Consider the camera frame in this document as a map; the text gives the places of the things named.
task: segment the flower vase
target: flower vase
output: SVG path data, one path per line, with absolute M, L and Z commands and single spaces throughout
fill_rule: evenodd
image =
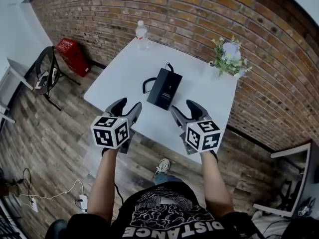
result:
M 219 78 L 219 69 L 212 63 L 207 63 L 203 71 L 203 77 L 209 80 L 217 79 Z

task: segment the white lettering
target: white lettering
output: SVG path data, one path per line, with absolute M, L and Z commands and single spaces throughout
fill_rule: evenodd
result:
M 160 231 L 153 230 L 151 237 L 152 238 L 158 237 L 159 239 L 165 239 L 165 231 L 160 232 Z
M 203 222 L 196 222 L 195 228 L 197 229 L 197 233 L 205 233 L 207 231 L 207 228 L 205 227 L 205 224 Z
M 132 237 L 136 228 L 127 227 L 122 237 Z
M 189 225 L 185 225 L 185 232 L 181 234 L 181 237 L 184 238 L 184 237 L 188 237 L 188 236 L 191 236 L 194 234 L 195 234 L 195 231 L 190 230 Z
M 222 226 L 222 224 L 220 223 L 220 222 L 218 222 L 218 221 L 213 221 L 212 223 L 212 226 L 213 226 L 213 228 L 215 228 L 215 229 L 224 229 L 224 227 Z
M 150 234 L 151 234 L 151 231 L 148 229 L 136 230 L 136 236 L 138 236 L 138 237 L 148 237 Z
M 179 234 L 179 228 L 167 231 L 168 239 L 177 239 Z
M 206 222 L 206 226 L 208 227 L 209 231 L 213 231 L 213 228 L 211 227 L 211 224 L 209 222 Z

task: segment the flower bouquet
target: flower bouquet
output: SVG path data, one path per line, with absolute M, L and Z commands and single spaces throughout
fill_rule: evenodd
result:
M 210 61 L 210 66 L 215 66 L 219 69 L 219 75 L 221 76 L 224 72 L 231 73 L 239 79 L 249 72 L 252 67 L 243 68 L 244 63 L 247 66 L 247 59 L 242 61 L 240 54 L 241 42 L 235 40 L 234 36 L 231 38 L 231 42 L 226 42 L 224 38 L 219 38 L 219 41 L 212 40 L 216 44 L 216 59 Z

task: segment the power outlet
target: power outlet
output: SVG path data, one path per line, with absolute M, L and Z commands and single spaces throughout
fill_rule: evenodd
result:
M 36 213 L 39 212 L 38 205 L 37 205 L 36 200 L 35 200 L 34 197 L 31 197 L 31 198 L 30 198 L 30 205 L 32 206 L 32 209 L 33 209 Z
M 80 200 L 82 200 L 82 201 L 79 201 L 81 204 L 82 212 L 86 213 L 88 209 L 88 197 L 85 195 L 80 195 Z

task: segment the white sneaker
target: white sneaker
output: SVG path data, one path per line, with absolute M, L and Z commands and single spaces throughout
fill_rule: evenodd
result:
M 155 172 L 154 177 L 158 174 L 158 173 L 167 173 L 167 171 L 169 170 L 169 166 L 170 166 L 170 161 L 167 158 L 163 158 L 160 163 L 159 166 L 157 166 L 157 170 Z

